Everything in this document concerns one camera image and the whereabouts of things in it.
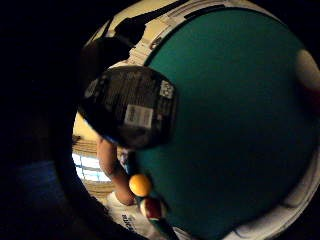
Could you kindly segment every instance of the person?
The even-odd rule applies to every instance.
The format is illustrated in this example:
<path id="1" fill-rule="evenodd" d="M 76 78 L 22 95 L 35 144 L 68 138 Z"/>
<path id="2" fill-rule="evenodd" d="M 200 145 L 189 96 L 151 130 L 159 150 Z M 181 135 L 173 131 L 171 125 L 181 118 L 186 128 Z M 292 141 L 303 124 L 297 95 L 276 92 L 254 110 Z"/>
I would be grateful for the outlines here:
<path id="1" fill-rule="evenodd" d="M 121 148 L 98 137 L 97 158 L 100 168 L 114 184 L 114 191 L 107 196 L 105 205 L 108 215 L 114 222 L 148 239 L 165 240 L 140 212 L 135 195 L 129 188 L 129 176 L 123 168 L 123 162 L 120 162 L 117 157 L 121 156 L 121 153 L 123 153 Z M 196 240 L 182 229 L 173 227 L 173 230 L 180 240 Z"/>

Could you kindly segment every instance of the dark background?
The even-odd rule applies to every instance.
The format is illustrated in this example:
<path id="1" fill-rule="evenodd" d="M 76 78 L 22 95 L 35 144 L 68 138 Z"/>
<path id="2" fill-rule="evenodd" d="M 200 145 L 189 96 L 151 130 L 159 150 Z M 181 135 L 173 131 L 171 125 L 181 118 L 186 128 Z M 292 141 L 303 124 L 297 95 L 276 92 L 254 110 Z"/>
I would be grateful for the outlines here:
<path id="1" fill-rule="evenodd" d="M 79 52 L 99 26 L 133 2 L 2 2 L 0 239 L 89 239 L 80 234 L 87 225 L 88 230 L 82 231 L 101 232 L 98 235 L 105 239 L 136 238 L 111 222 L 103 224 L 103 217 L 92 210 L 87 193 L 71 173 L 70 160 L 72 126 L 81 95 Z M 285 22 L 319 65 L 318 1 L 253 2 Z M 317 193 L 280 239 L 320 239 L 319 198 Z M 86 219 L 85 223 L 75 224 L 79 219 Z"/>

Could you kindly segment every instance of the teal circle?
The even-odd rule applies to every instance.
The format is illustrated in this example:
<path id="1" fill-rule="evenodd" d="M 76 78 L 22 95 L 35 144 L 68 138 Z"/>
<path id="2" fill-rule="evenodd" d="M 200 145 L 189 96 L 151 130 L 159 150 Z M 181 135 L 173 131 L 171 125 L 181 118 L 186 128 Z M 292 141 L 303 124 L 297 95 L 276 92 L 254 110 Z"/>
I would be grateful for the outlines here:
<path id="1" fill-rule="evenodd" d="M 147 65 L 177 87 L 173 139 L 142 151 L 169 206 L 167 220 L 201 239 L 221 239 L 281 201 L 317 144 L 295 78 L 303 44 L 277 20 L 227 9 L 181 25 Z"/>

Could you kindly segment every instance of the white fabric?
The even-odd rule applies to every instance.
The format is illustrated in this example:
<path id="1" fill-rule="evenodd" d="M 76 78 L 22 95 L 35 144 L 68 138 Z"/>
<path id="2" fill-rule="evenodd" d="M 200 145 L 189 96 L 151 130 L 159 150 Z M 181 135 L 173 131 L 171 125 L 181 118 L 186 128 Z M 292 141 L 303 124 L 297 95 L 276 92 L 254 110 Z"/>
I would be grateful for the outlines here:
<path id="1" fill-rule="evenodd" d="M 138 205 L 127 206 L 119 202 L 115 192 L 107 196 L 105 207 L 114 222 L 151 240 L 166 240 L 144 217 Z M 179 228 L 173 228 L 180 240 L 196 240 Z"/>

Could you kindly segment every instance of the window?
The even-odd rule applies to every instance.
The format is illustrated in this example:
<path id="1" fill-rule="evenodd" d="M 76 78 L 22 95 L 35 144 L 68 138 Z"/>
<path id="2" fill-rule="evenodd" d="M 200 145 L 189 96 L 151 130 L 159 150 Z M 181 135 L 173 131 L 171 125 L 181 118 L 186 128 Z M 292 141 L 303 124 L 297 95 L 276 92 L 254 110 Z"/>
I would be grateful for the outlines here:
<path id="1" fill-rule="evenodd" d="M 75 153 L 72 154 L 72 158 L 79 178 L 96 182 L 110 181 L 101 171 L 97 158 L 80 156 Z"/>

